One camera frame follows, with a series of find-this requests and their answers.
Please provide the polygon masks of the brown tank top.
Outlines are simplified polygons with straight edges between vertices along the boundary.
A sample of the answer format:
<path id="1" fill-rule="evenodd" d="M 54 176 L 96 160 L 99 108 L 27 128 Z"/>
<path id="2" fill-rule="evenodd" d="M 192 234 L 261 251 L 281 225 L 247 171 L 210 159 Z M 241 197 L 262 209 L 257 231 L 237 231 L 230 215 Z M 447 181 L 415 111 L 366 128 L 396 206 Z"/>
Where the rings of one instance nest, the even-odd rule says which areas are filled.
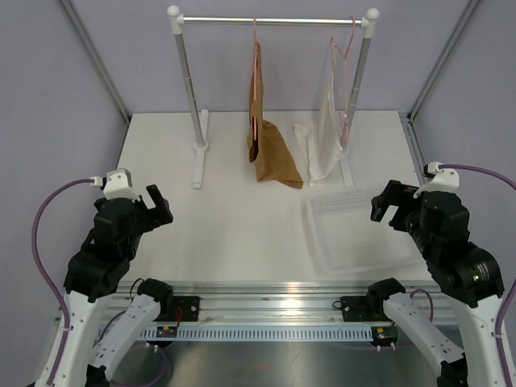
<path id="1" fill-rule="evenodd" d="M 278 181 L 294 189 L 303 187 L 303 180 L 283 136 L 277 126 L 263 118 L 264 83 L 261 72 L 261 46 L 257 44 L 258 97 L 253 102 L 253 72 L 249 90 L 249 132 L 247 137 L 248 160 L 254 165 L 258 181 Z M 257 117 L 257 141 L 252 138 L 252 116 Z"/>

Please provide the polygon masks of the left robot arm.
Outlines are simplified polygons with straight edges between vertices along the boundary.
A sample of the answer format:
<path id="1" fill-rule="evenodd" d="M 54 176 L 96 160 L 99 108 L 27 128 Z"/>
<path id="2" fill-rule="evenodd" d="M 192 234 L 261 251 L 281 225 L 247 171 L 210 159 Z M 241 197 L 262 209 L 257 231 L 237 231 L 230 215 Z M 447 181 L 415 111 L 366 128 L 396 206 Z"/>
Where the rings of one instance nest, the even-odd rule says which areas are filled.
<path id="1" fill-rule="evenodd" d="M 140 284 L 117 323 L 102 339 L 97 337 L 104 311 L 135 258 L 141 236 L 173 221 L 169 203 L 157 186 L 146 190 L 153 208 L 141 196 L 100 198 L 94 203 L 94 226 L 69 261 L 63 292 L 47 272 L 41 273 L 60 304 L 62 317 L 36 386 L 108 386 L 148 324 L 175 313 L 173 287 L 149 278 Z"/>

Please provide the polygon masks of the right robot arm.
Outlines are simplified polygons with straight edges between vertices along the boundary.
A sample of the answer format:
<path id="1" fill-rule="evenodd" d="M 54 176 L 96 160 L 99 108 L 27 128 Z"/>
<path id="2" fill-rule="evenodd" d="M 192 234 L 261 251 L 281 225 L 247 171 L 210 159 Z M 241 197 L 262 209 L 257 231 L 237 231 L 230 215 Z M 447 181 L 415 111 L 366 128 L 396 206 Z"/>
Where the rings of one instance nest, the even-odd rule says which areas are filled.
<path id="1" fill-rule="evenodd" d="M 389 221 L 407 233 L 425 260 L 432 279 L 456 316 L 463 347 L 457 347 L 416 310 L 404 286 L 393 278 L 368 288 L 366 310 L 388 318 L 408 336 L 431 365 L 439 386 L 513 386 L 515 367 L 505 336 L 505 296 L 495 258 L 469 240 L 469 212 L 455 193 L 420 192 L 391 180 L 372 199 L 370 219 Z"/>

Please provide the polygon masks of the white tank top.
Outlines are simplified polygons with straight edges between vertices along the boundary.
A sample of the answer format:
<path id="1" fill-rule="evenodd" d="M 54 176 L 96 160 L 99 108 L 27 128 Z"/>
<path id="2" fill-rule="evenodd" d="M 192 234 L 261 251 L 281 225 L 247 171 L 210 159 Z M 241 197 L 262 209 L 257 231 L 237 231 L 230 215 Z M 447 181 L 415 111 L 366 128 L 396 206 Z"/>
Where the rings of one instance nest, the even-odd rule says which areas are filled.
<path id="1" fill-rule="evenodd" d="M 307 183 L 310 188 L 325 185 L 327 177 L 338 164 L 343 147 L 341 126 L 335 109 L 334 75 L 322 94 L 316 120 L 295 123 L 293 132 L 306 162 Z"/>

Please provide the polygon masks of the clear plastic tray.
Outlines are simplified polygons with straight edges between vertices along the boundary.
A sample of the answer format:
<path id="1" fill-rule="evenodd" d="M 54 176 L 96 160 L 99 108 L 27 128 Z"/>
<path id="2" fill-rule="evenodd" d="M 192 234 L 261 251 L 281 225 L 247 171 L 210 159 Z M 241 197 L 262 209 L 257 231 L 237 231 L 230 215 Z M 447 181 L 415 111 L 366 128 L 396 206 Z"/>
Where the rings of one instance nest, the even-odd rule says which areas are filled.
<path id="1" fill-rule="evenodd" d="M 328 276 L 398 268 L 420 261 L 410 237 L 370 220 L 385 184 L 319 191 L 306 199 L 303 227 L 314 268 Z"/>

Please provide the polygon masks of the white clothes rack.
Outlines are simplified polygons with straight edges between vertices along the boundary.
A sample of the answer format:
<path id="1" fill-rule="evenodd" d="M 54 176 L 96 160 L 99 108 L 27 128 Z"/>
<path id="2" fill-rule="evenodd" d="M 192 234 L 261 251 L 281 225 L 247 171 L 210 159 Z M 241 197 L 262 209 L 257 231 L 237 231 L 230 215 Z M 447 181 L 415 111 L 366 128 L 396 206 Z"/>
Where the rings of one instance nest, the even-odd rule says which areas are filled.
<path id="1" fill-rule="evenodd" d="M 207 130 L 209 128 L 209 112 L 208 110 L 199 110 L 197 106 L 185 48 L 183 28 L 187 23 L 243 24 L 246 27 L 245 30 L 238 31 L 235 38 L 231 38 L 229 35 L 225 35 L 222 38 L 225 44 L 234 43 L 238 48 L 242 49 L 244 58 L 239 60 L 235 55 L 231 55 L 227 59 L 223 58 L 223 54 L 227 53 L 227 50 L 225 48 L 218 48 L 216 39 L 209 39 L 206 43 L 206 49 L 211 62 L 206 65 L 205 70 L 208 77 L 220 75 L 223 78 L 218 84 L 217 96 L 219 99 L 230 96 L 234 90 L 241 90 L 243 92 L 241 102 L 248 116 L 245 124 L 241 128 L 241 132 L 244 135 L 246 144 L 245 156 L 248 160 L 249 90 L 253 72 L 253 19 L 186 16 L 180 11 L 178 6 L 170 6 L 167 12 L 176 41 L 195 135 L 193 145 L 194 167 L 192 185 L 195 189 L 200 189 L 202 187 L 205 158 L 209 151 L 209 144 L 206 139 Z M 356 64 L 356 73 L 352 80 L 349 79 L 348 83 L 349 104 L 347 117 L 350 134 L 368 50 L 379 16 L 379 10 L 371 8 L 364 17 L 357 19 L 355 37 L 361 35 L 362 40 L 360 54 Z M 324 41 L 318 37 L 310 38 L 307 35 L 302 35 L 291 48 L 288 43 L 278 37 L 270 33 L 263 34 L 259 32 L 257 29 L 262 26 L 347 27 L 351 35 L 352 19 L 256 18 L 256 36 L 261 46 L 261 72 L 264 83 L 263 118 L 267 120 L 264 114 L 268 110 L 283 110 L 287 102 L 302 102 L 309 97 L 315 99 L 315 111 L 318 113 L 323 92 L 332 75 L 330 54 L 331 38 L 328 41 Z M 293 132 L 293 127 L 284 129 L 278 123 L 273 124 L 279 129 L 291 152 L 298 172 L 303 180 L 303 187 L 308 186 L 306 162 L 303 160 L 301 150 Z M 346 145 L 341 143 L 343 153 L 337 165 L 343 163 L 344 155 L 347 153 L 348 143 L 349 139 Z M 251 166 L 252 174 L 256 178 L 255 167 L 253 164 L 251 164 Z"/>

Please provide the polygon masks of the aluminium rail base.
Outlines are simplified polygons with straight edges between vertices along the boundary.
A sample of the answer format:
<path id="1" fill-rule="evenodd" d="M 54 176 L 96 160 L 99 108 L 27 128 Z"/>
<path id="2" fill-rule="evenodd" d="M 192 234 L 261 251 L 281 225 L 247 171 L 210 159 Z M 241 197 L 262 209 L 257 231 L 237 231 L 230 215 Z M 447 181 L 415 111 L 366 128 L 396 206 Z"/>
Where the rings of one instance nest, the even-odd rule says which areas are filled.
<path id="1" fill-rule="evenodd" d="M 316 282 L 195 282 L 168 281 L 174 295 L 200 297 L 198 323 L 206 325 L 302 325 L 330 326 L 343 323 L 333 302 L 344 295 L 364 295 L 372 281 Z M 456 326 L 456 316 L 439 287 L 432 281 L 400 281 L 409 293 L 425 289 L 434 303 L 434 324 Z M 122 281 L 102 314 L 107 323 L 129 304 L 130 281 Z"/>

